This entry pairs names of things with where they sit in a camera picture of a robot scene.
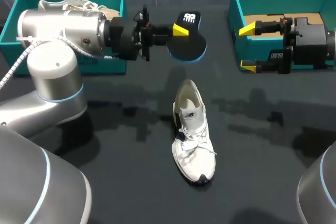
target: shoe tongue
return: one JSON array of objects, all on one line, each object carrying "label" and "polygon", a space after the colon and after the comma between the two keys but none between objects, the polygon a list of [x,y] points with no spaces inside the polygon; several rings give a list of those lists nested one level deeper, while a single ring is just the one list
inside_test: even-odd
[{"label": "shoe tongue", "polygon": [[186,127],[188,131],[197,130],[203,125],[203,111],[201,107],[194,109],[182,109],[180,111],[182,125]]}]

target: white label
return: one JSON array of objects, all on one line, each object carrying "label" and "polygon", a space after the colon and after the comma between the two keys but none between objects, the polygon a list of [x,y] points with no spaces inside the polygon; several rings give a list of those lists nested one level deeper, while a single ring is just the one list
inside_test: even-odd
[{"label": "white label", "polygon": [[190,14],[190,13],[184,14],[184,18],[183,18],[184,21],[195,23],[195,19],[196,19],[196,14]]}]

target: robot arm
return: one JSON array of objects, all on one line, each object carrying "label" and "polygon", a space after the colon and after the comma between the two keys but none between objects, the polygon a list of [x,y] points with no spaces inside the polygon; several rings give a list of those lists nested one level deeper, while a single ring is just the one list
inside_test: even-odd
[{"label": "robot arm", "polygon": [[[188,20],[181,13],[176,24],[155,26],[150,24],[145,6],[138,20],[107,20],[100,12],[24,11],[18,20],[22,45],[29,48],[33,41],[45,41],[29,50],[27,58],[36,90],[0,106],[0,124],[29,137],[81,116],[87,102],[75,52],[103,58],[111,48],[120,59],[136,60],[141,51],[149,61],[149,48],[157,45],[167,46],[171,55],[182,61],[200,58],[206,49],[198,32],[201,14],[191,13],[187,13]],[[0,88],[27,54],[14,64]]]}]

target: new balance logo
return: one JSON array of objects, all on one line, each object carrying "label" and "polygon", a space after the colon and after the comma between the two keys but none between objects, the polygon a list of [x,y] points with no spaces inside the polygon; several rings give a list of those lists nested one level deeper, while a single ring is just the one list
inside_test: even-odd
[{"label": "new balance logo", "polygon": [[194,116],[194,113],[186,113],[185,117],[186,118],[192,118]]},{"label": "new balance logo", "polygon": [[186,13],[184,14],[183,20],[190,23],[195,23],[195,18],[196,18],[195,14]]}]

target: cardboard box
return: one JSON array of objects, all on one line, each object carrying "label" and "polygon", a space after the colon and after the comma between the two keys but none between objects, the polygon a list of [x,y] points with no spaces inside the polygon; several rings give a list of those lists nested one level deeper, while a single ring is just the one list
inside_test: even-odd
[{"label": "cardboard box", "polygon": [[[278,21],[282,17],[308,17],[309,23],[324,24],[327,30],[334,30],[335,3],[336,0],[230,0],[228,22],[238,62],[267,60],[271,50],[283,48],[280,33],[239,37],[239,29],[256,20]],[[312,67],[293,66],[293,69]]]},{"label": "cardboard box", "polygon": [[[7,18],[4,29],[0,35],[0,50],[6,61],[11,67],[17,58],[24,51],[20,42],[16,41],[17,21],[20,14],[27,9],[37,9],[40,0],[15,0],[13,8]],[[62,0],[46,0],[49,2],[58,2]],[[90,0],[98,5],[105,5],[108,8],[118,10],[121,17],[127,17],[127,7],[125,0]],[[106,55],[113,56],[114,53],[109,50]],[[85,56],[78,57],[78,65],[83,74],[122,74],[126,72],[126,61],[119,59],[92,59]],[[15,74],[28,74],[27,62],[23,62]]]}]

